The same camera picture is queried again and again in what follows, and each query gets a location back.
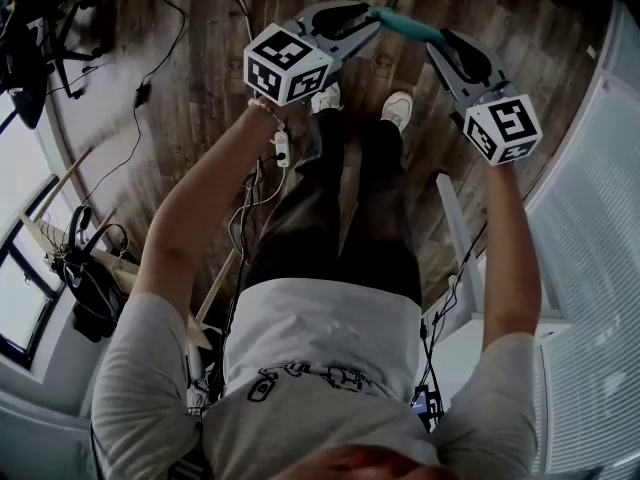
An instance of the black and white cube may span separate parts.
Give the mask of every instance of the black and white cube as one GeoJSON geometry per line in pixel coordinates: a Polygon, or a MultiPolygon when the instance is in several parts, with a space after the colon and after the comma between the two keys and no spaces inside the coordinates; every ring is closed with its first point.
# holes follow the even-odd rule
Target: black and white cube
{"type": "Polygon", "coordinates": [[[542,139],[540,123],[526,94],[470,107],[463,132],[491,165],[529,156],[542,139]]]}
{"type": "Polygon", "coordinates": [[[272,23],[244,50],[244,81],[284,106],[324,87],[333,58],[272,23]]]}

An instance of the white t-shirt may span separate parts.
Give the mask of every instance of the white t-shirt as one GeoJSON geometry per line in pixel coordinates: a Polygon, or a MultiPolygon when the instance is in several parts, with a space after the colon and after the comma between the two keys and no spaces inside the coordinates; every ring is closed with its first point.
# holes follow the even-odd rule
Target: white t-shirt
{"type": "Polygon", "coordinates": [[[103,473],[167,478],[173,465],[180,477],[175,464],[201,446],[217,480],[266,480],[320,450],[372,444],[463,479],[526,477],[536,449],[533,338],[491,345],[428,434],[408,403],[419,326],[416,304],[380,290],[256,285],[242,293],[227,342],[226,395],[200,422],[187,412],[178,312],[158,296],[132,296],[94,392],[103,473]]]}

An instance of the white cable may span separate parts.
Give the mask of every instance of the white cable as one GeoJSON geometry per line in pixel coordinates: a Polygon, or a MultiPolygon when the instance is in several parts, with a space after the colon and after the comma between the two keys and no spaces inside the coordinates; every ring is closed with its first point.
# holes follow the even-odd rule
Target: white cable
{"type": "MultiPolygon", "coordinates": [[[[286,177],[287,177],[287,169],[283,167],[282,178],[280,179],[280,185],[278,185],[278,188],[276,189],[276,191],[264,201],[259,201],[257,203],[254,203],[253,206],[260,206],[261,204],[265,204],[265,203],[268,203],[269,201],[272,201],[282,190],[282,187],[284,186],[284,180],[286,177]]],[[[249,206],[251,206],[247,203],[249,201],[249,195],[250,195],[249,191],[253,190],[255,186],[256,186],[256,183],[252,184],[251,188],[247,190],[247,197],[244,200],[244,205],[235,211],[231,219],[229,219],[229,225],[227,226],[227,231],[229,232],[229,237],[231,238],[231,243],[233,244],[233,248],[236,250],[236,252],[240,255],[241,258],[245,257],[245,251],[244,250],[241,251],[240,248],[238,247],[236,239],[233,236],[233,232],[231,231],[231,225],[233,224],[233,221],[236,220],[238,213],[242,212],[242,216],[240,217],[240,226],[242,226],[245,211],[247,208],[249,208],[249,206]]]]}
{"type": "Polygon", "coordinates": [[[244,3],[244,0],[238,0],[240,2],[240,7],[242,7],[242,11],[244,12],[244,21],[247,24],[247,33],[249,34],[249,42],[253,41],[253,33],[251,32],[251,22],[249,21],[249,11],[247,10],[247,6],[244,3]]]}

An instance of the bracelet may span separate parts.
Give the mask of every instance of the bracelet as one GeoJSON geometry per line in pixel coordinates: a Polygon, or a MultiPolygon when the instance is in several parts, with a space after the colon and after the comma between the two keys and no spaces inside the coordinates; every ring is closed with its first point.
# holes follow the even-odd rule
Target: bracelet
{"type": "Polygon", "coordinates": [[[284,126],[284,121],[282,119],[280,119],[276,113],[271,110],[269,108],[269,106],[266,103],[262,103],[260,100],[257,100],[255,98],[251,98],[249,100],[249,106],[250,107],[260,107],[262,110],[264,110],[267,114],[269,114],[270,116],[273,116],[273,118],[278,121],[278,130],[282,131],[284,130],[285,126],[284,126]]]}

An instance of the teal handle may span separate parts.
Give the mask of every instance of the teal handle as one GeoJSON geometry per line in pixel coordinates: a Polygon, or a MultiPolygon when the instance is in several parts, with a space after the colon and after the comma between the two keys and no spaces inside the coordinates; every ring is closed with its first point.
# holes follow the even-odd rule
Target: teal handle
{"type": "Polygon", "coordinates": [[[409,39],[422,41],[424,43],[435,43],[440,46],[446,46],[447,41],[438,29],[420,23],[406,16],[396,14],[392,9],[383,7],[372,7],[370,9],[371,16],[378,18],[382,26],[398,32],[409,39]]]}

